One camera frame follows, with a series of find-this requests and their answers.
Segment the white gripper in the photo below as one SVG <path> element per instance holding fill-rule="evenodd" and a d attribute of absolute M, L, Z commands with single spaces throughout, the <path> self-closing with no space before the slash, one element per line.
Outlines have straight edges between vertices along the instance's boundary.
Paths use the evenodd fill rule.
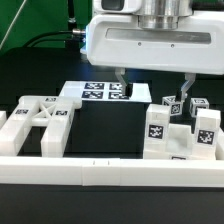
<path fill-rule="evenodd" d="M 115 67 L 122 95 L 132 95 L 124 68 L 184 72 L 176 100 L 184 102 L 195 73 L 224 74 L 224 1 L 93 0 L 82 52 Z"/>

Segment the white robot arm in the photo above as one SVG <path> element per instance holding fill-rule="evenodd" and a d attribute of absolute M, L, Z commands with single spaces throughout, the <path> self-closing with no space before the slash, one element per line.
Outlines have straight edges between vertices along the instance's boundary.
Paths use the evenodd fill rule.
<path fill-rule="evenodd" d="M 125 70 L 182 72 L 186 93 L 198 74 L 224 75 L 224 2 L 93 0 L 82 52 L 113 67 L 122 93 Z"/>

